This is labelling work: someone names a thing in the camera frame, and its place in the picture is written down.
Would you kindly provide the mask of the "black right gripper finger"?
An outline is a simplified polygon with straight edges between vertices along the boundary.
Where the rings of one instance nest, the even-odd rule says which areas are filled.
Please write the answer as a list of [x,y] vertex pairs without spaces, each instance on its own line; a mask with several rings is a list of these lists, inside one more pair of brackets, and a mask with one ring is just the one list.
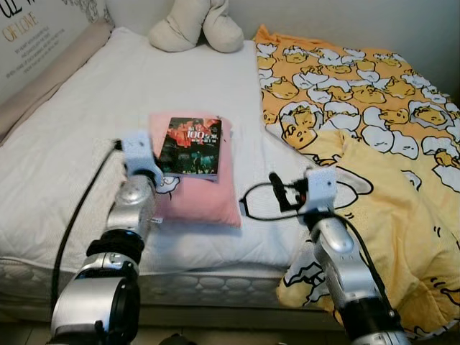
[[269,179],[270,185],[272,185],[272,192],[278,201],[280,211],[289,211],[290,203],[287,198],[285,184],[280,180],[280,177],[276,172],[270,172]]

